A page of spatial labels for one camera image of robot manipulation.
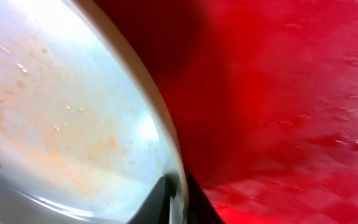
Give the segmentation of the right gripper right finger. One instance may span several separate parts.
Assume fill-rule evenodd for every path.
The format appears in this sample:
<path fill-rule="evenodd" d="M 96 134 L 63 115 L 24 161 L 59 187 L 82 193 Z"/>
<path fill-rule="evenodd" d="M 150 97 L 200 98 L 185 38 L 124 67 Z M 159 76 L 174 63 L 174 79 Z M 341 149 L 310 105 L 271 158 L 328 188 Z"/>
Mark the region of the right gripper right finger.
<path fill-rule="evenodd" d="M 187 174 L 186 181 L 189 195 L 188 224 L 226 224 L 195 178 Z"/>

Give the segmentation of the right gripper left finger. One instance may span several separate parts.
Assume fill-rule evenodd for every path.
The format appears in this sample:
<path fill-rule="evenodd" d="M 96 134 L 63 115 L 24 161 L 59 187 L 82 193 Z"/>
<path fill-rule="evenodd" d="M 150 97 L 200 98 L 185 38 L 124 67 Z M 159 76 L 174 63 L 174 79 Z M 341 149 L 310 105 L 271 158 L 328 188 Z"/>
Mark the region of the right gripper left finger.
<path fill-rule="evenodd" d="M 165 175 L 158 179 L 147 198 L 128 224 L 169 224 L 170 201 L 176 197 L 177 185 Z"/>

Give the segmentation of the light blue plate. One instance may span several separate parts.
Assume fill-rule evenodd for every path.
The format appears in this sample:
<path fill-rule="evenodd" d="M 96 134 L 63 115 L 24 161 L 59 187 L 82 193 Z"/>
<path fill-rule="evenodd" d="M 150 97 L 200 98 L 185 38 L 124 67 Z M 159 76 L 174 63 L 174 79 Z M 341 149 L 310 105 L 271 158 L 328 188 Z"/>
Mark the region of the light blue plate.
<path fill-rule="evenodd" d="M 128 223 L 158 179 L 188 187 L 164 100 L 93 1 L 0 1 L 0 223 Z"/>

